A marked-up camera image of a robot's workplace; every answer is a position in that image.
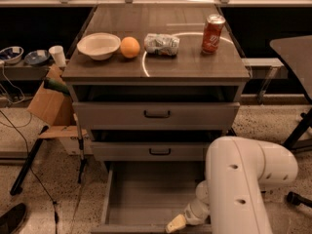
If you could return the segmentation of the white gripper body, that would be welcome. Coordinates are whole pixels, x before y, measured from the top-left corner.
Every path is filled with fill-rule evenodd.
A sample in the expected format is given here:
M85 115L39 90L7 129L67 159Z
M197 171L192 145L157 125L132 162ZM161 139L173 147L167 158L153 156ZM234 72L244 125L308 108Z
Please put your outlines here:
M207 204L199 199L194 199L184 209L184 217L189 225L204 224L210 214Z

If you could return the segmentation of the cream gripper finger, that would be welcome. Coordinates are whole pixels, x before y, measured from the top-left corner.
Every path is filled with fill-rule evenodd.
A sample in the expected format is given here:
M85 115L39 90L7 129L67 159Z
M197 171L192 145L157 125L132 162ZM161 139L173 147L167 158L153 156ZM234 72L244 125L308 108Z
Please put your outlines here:
M186 227L186 218L183 214L178 214L172 221L166 225L167 233L174 233Z

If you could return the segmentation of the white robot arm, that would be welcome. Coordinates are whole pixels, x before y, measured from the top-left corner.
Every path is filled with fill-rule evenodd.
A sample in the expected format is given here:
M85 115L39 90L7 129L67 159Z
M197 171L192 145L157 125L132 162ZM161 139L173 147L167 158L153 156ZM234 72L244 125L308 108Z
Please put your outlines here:
M208 148L205 180L198 184L196 198L166 231L209 219L213 234L273 234L261 192L292 183L297 173L295 157L280 144L219 137Z

